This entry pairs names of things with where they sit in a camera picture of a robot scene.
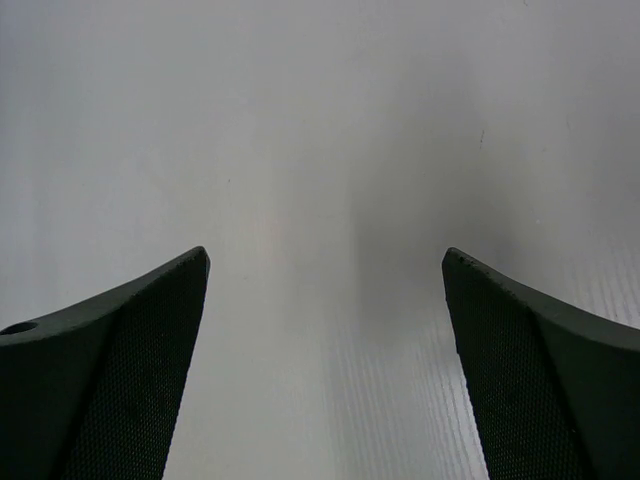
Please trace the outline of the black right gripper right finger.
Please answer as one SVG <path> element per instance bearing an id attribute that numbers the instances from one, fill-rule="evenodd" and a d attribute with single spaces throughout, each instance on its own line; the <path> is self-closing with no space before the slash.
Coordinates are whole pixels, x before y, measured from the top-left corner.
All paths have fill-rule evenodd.
<path id="1" fill-rule="evenodd" d="M 638 330 L 455 248 L 442 274 L 489 477 L 637 478 Z"/>

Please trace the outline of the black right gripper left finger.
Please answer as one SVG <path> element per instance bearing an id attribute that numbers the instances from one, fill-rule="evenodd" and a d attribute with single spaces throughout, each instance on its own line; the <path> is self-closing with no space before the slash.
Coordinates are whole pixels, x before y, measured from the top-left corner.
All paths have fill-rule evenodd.
<path id="1" fill-rule="evenodd" d="M 209 269 L 206 250 L 195 247 L 2 330 L 3 478 L 163 476 Z"/>

